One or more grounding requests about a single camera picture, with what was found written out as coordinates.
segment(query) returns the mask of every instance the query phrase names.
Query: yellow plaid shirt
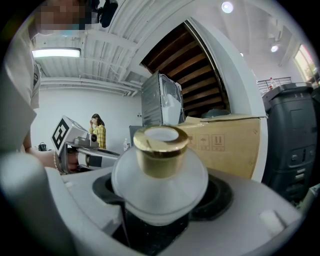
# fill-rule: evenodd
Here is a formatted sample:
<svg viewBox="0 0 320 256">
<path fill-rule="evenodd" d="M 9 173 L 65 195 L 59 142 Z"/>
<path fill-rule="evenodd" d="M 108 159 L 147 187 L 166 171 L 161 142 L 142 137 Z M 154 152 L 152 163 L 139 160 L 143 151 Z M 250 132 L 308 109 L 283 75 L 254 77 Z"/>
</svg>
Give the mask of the yellow plaid shirt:
<svg viewBox="0 0 320 256">
<path fill-rule="evenodd" d="M 94 129 L 90 128 L 89 132 L 98 137 L 99 148 L 106 150 L 106 128 L 101 124 Z"/>
</svg>

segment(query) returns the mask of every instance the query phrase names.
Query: ceiling light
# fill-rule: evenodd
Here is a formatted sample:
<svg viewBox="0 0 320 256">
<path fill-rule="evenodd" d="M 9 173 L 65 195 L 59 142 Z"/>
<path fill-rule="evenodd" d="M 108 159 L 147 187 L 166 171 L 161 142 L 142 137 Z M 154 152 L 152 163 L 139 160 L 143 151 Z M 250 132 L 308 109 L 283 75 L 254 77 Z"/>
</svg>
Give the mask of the ceiling light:
<svg viewBox="0 0 320 256">
<path fill-rule="evenodd" d="M 278 45 L 274 45 L 274 46 L 272 46 L 271 47 L 271 52 L 276 52 L 276 51 L 278 51 L 278 49 L 279 49 L 279 46 Z"/>
<path fill-rule="evenodd" d="M 34 58 L 41 57 L 80 57 L 81 50 L 79 48 L 46 48 L 33 50 Z"/>
<path fill-rule="evenodd" d="M 229 14 L 234 10 L 234 6 L 230 2 L 223 2 L 222 5 L 221 5 L 221 9 L 226 14 Z"/>
</svg>

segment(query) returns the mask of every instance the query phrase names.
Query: gold cap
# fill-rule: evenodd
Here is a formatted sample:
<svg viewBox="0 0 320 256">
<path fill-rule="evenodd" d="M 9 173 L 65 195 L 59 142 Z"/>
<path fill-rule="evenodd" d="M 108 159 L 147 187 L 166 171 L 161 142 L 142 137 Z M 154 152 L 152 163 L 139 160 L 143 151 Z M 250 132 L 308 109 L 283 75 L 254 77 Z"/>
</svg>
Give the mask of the gold cap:
<svg viewBox="0 0 320 256">
<path fill-rule="evenodd" d="M 178 173 L 189 142 L 181 129 L 152 125 L 139 129 L 133 137 L 140 168 L 154 178 L 163 179 Z"/>
</svg>

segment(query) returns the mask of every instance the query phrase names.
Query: white bottle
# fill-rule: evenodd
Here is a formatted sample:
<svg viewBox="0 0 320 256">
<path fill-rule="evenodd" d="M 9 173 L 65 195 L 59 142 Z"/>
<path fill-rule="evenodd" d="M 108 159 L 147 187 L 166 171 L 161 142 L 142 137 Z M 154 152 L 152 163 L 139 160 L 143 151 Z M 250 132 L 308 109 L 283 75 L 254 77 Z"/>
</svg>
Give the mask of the white bottle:
<svg viewBox="0 0 320 256">
<path fill-rule="evenodd" d="M 271 82 L 271 87 L 272 87 L 272 89 L 274 89 L 274 88 L 277 87 L 277 84 L 276 84 L 276 82 L 272 79 L 272 77 L 270 77 L 270 82 Z"/>
<path fill-rule="evenodd" d="M 130 142 L 128 142 L 128 139 L 125 138 L 124 143 L 123 143 L 123 150 L 127 151 L 130 148 Z"/>
</svg>

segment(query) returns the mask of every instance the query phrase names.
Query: box label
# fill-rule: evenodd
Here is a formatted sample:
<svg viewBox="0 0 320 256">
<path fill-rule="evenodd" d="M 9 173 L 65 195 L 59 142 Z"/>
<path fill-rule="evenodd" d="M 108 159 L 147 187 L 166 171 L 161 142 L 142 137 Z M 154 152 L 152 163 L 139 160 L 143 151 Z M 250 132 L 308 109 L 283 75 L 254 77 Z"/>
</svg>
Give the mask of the box label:
<svg viewBox="0 0 320 256">
<path fill-rule="evenodd" d="M 210 137 L 209 134 L 197 135 L 197 143 L 199 150 L 210 150 Z"/>
<path fill-rule="evenodd" d="M 196 150 L 197 149 L 197 139 L 196 139 L 196 136 L 194 134 L 190 134 L 188 135 L 188 138 L 189 138 L 189 144 L 188 144 L 188 147 L 193 149 L 193 150 Z"/>
<path fill-rule="evenodd" d="M 225 151 L 225 135 L 211 134 L 212 151 Z"/>
</svg>

